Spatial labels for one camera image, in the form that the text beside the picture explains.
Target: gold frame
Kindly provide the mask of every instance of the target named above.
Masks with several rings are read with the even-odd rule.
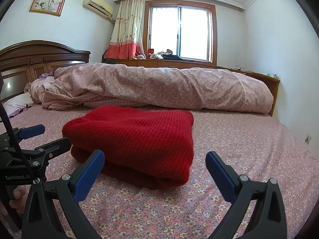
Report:
[[[45,14],[51,14],[51,15],[55,15],[55,16],[61,16],[61,12],[64,6],[64,2],[65,0],[62,0],[62,5],[61,5],[61,10],[59,13],[55,13],[55,12],[50,12],[50,11],[45,11],[45,10],[40,10],[40,9],[33,9],[34,3],[36,2],[36,0],[33,0],[31,7],[30,7],[30,12],[39,12],[39,13],[45,13]]]

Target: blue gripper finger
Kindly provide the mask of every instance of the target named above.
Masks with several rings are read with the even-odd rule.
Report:
[[[238,185],[234,183],[234,179],[230,175],[236,177],[238,175],[232,167],[224,164],[216,152],[208,152],[205,161],[206,167],[223,195],[224,200],[234,203],[237,199],[236,191]]]
[[[73,187],[73,199],[77,204],[87,197],[104,166],[104,162],[104,153],[100,150],[95,150],[87,161],[79,165],[73,172],[71,186]]]
[[[45,132],[45,126],[40,124],[33,127],[27,127],[20,131],[19,137],[21,139],[28,139],[38,135],[42,135]]]

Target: white pillow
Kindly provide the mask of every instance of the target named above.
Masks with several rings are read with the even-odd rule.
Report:
[[[23,109],[27,106],[27,104],[33,104],[33,100],[31,99],[30,93],[20,94],[18,96],[13,97],[12,99],[7,100],[3,107],[7,112],[8,116],[14,113],[18,109]]]

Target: pink duvet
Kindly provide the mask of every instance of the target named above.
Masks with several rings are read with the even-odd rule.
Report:
[[[32,97],[51,110],[80,105],[151,104],[190,110],[268,113],[273,102],[263,82],[223,69],[179,70],[88,63],[59,68],[54,77],[49,87],[45,79],[31,85]]]

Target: folded sweater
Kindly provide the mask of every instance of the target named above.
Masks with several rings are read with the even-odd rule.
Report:
[[[137,186],[168,189],[188,181],[193,123],[188,111],[102,106],[66,123],[62,133],[79,162],[99,149],[106,159],[103,173]]]

